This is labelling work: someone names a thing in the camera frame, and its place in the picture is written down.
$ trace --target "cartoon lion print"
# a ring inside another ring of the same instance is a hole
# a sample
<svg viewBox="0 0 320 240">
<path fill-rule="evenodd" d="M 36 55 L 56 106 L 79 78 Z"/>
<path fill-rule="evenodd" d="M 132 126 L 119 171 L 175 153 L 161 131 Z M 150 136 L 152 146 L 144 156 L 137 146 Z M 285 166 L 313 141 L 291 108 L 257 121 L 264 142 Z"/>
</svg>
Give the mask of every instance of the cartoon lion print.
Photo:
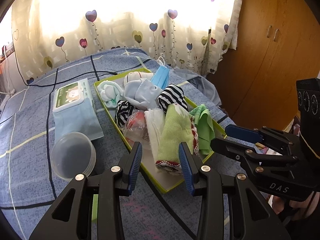
<svg viewBox="0 0 320 240">
<path fill-rule="evenodd" d="M 78 89 L 78 86 L 75 86 L 73 88 L 69 88 L 67 91 L 66 91 L 67 95 L 66 95 L 66 102 L 72 102 L 74 100 L 78 100 L 80 99 L 80 94 L 79 94 L 79 89 Z"/>
</svg>

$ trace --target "green towel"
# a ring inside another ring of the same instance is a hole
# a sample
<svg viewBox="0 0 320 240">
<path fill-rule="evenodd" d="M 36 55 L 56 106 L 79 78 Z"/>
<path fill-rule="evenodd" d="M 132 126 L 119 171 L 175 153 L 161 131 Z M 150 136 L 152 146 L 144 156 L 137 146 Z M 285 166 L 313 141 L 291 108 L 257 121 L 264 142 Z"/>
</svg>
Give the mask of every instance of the green towel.
<svg viewBox="0 0 320 240">
<path fill-rule="evenodd" d="M 190 111 L 190 114 L 193 115 L 195 119 L 195 125 L 197 127 L 199 137 L 199 150 L 202 154 L 207 155 L 212 152 L 210 142 L 214 138 L 210 112 L 207 107 L 202 104 Z"/>
<path fill-rule="evenodd" d="M 159 140 L 156 167 L 174 175 L 181 175 L 178 148 L 187 142 L 192 154 L 198 153 L 197 133 L 193 117 L 178 104 L 170 104 L 165 116 L 163 132 Z"/>
</svg>

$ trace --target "plastic bag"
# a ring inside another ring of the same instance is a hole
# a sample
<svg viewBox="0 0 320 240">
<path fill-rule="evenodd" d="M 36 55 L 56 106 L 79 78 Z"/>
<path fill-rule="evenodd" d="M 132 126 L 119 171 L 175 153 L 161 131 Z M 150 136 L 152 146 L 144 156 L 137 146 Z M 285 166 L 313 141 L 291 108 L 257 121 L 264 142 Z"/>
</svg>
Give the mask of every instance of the plastic bag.
<svg viewBox="0 0 320 240">
<path fill-rule="evenodd" d="M 123 135 L 131 147 L 134 142 L 140 142 L 144 149 L 151 149 L 144 111 L 139 110 L 129 116 Z"/>
</svg>

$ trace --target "black and white striped cloth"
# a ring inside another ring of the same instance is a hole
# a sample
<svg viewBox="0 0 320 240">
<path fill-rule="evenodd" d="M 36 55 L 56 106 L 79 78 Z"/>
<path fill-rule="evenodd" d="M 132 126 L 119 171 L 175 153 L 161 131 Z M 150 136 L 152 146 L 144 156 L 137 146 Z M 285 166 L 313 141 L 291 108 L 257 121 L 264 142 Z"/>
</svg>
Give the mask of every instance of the black and white striped cloth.
<svg viewBox="0 0 320 240">
<path fill-rule="evenodd" d="M 163 90 L 158 97 L 160 108 L 167 113 L 168 106 L 170 104 L 177 103 L 188 111 L 186 100 L 184 99 L 184 93 L 181 87 L 174 84 L 170 84 Z"/>
<path fill-rule="evenodd" d="M 116 107 L 116 116 L 115 116 L 115 122 L 116 125 L 119 128 L 124 128 L 124 125 L 126 124 L 128 117 L 135 113 L 137 109 L 130 104 L 128 101 L 118 101 L 117 107 Z"/>
</svg>

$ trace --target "wardrobe handle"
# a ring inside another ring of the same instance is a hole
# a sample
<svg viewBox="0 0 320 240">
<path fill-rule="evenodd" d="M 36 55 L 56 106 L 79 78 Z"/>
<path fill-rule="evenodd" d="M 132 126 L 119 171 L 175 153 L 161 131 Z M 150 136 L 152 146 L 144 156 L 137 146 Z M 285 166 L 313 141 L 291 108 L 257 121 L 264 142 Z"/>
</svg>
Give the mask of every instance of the wardrobe handle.
<svg viewBox="0 0 320 240">
<path fill-rule="evenodd" d="M 276 29 L 275 36 L 273 37 L 273 41 L 276 41 L 278 31 L 279 31 L 279 29 Z"/>
<path fill-rule="evenodd" d="M 267 32 L 267 38 L 269 38 L 269 37 L 270 37 L 270 31 L 271 31 L 271 28 L 272 28 L 272 25 L 269 25 L 268 32 Z"/>
</svg>

